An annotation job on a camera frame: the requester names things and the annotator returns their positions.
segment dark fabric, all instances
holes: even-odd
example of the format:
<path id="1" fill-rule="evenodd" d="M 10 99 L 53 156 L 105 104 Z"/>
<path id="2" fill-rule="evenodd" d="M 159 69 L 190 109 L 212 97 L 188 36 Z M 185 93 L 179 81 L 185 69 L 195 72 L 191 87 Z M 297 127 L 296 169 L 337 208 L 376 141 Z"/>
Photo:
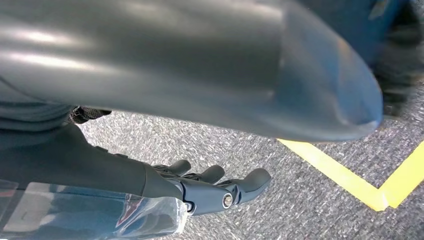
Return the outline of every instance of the dark fabric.
<path id="1" fill-rule="evenodd" d="M 395 19 L 372 66 L 384 99 L 384 114 L 399 117 L 415 90 L 424 64 L 418 46 L 423 31 L 416 7 L 406 4 Z"/>
<path id="2" fill-rule="evenodd" d="M 68 116 L 68 122 L 74 124 L 83 124 L 89 120 L 98 119 L 105 115 L 111 114 L 112 111 L 99 110 L 90 107 L 76 106 Z"/>

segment gray carpet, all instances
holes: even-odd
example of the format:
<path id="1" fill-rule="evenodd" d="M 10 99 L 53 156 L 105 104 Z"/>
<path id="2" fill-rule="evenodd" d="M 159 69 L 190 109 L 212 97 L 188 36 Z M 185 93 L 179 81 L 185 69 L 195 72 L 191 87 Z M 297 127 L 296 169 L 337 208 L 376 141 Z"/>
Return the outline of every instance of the gray carpet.
<path id="1" fill-rule="evenodd" d="M 402 118 L 358 141 L 317 146 L 379 187 L 424 141 L 423 83 Z M 90 143 L 150 164 L 187 159 L 195 172 L 219 164 L 231 178 L 254 168 L 273 176 L 260 198 L 192 217 L 184 233 L 163 239 L 424 239 L 422 183 L 397 209 L 375 212 L 275 139 L 123 112 L 81 128 Z"/>

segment yellow tape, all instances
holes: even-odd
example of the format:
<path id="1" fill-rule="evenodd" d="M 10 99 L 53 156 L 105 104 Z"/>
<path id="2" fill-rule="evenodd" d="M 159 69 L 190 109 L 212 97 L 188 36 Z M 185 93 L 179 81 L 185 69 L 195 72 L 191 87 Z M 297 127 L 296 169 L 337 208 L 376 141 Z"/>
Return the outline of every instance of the yellow tape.
<path id="1" fill-rule="evenodd" d="M 424 179 L 424 142 L 377 189 L 310 143 L 279 141 L 375 211 L 397 208 Z"/>
<path id="2" fill-rule="evenodd" d="M 402 162 L 379 190 L 388 204 L 397 208 L 423 180 L 424 142 Z"/>

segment robotic hand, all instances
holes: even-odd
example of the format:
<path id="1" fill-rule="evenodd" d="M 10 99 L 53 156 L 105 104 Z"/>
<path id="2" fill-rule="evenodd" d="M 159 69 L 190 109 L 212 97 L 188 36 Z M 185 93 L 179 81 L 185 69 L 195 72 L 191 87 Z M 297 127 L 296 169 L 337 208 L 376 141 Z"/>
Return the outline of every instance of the robotic hand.
<path id="1" fill-rule="evenodd" d="M 244 179 L 231 179 L 216 184 L 225 174 L 219 165 L 213 165 L 202 173 L 190 174 L 185 174 L 191 169 L 187 160 L 179 160 L 171 166 L 153 167 L 181 190 L 183 202 L 191 216 L 217 213 L 251 201 L 271 181 L 270 174 L 263 168 L 253 170 Z"/>

